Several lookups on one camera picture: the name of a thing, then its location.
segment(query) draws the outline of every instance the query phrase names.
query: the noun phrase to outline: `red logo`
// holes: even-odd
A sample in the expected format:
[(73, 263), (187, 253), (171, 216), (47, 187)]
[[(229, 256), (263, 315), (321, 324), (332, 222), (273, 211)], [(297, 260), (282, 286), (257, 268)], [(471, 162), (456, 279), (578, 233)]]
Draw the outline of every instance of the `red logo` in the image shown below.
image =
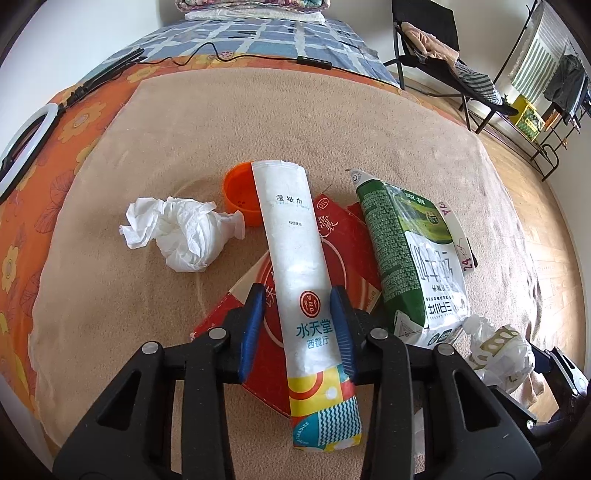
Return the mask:
[(313, 319), (320, 313), (320, 299), (313, 291), (306, 290), (300, 296), (300, 308), (308, 318)]
[(318, 203), (316, 204), (316, 208), (318, 208), (318, 210), (324, 210), (326, 207), (328, 207), (329, 205), (329, 200), (328, 198), (324, 197), (321, 198), (320, 200), (318, 200)]

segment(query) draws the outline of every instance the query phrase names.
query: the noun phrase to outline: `pillow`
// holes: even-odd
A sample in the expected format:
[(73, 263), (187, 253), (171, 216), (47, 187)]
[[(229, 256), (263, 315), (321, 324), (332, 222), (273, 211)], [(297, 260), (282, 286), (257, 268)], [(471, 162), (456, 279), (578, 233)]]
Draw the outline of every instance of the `pillow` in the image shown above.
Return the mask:
[(330, 0), (175, 0), (181, 12), (216, 7), (265, 7), (275, 5), (296, 12), (316, 12), (330, 6)]
[(326, 24), (324, 15), (320, 12), (311, 12), (307, 14), (277, 7), (219, 7), (206, 8), (204, 10), (192, 10), (185, 13), (185, 20), (227, 20), (231, 18), (280, 18), (300, 22), (314, 22), (320, 25)]

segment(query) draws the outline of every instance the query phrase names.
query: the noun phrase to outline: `dark jacket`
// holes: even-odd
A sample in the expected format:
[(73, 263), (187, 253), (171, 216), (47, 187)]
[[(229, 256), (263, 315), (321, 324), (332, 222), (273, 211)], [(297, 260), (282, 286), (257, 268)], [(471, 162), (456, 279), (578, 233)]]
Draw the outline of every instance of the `dark jacket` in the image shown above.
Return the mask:
[(586, 78), (581, 61), (575, 55), (563, 55), (558, 70), (546, 87), (544, 97), (568, 115), (579, 103), (581, 87)]

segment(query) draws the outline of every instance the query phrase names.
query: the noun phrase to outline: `plastic bag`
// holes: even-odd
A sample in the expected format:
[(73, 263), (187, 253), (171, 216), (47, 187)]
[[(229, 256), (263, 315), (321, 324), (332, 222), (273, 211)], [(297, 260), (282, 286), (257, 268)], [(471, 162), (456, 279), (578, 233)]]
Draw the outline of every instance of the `plastic bag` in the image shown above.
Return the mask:
[(512, 393), (533, 372), (531, 345), (511, 325), (495, 329), (490, 320), (472, 315), (463, 328), (470, 335), (472, 352), (466, 361), (485, 385)]
[(451, 210), (362, 170), (350, 175), (378, 261), (390, 330), (424, 348), (452, 343), (470, 315), (463, 272), (473, 263), (460, 263), (444, 220)]

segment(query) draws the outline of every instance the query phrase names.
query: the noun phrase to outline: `crumpled tissue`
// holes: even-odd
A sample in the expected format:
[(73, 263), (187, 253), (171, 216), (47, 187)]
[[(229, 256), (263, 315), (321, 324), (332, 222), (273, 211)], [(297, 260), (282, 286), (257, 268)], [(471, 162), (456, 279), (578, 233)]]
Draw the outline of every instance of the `crumpled tissue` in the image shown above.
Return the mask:
[(466, 361), (485, 385), (512, 393), (533, 372), (531, 345), (511, 325), (496, 329), (490, 320), (471, 315), (462, 328), (470, 335), (472, 351)]
[(242, 212), (217, 213), (214, 202), (168, 197), (166, 202), (138, 198), (125, 214), (129, 225), (119, 233), (131, 249), (156, 239), (166, 264), (177, 272), (202, 272), (222, 251), (226, 242), (245, 234)]

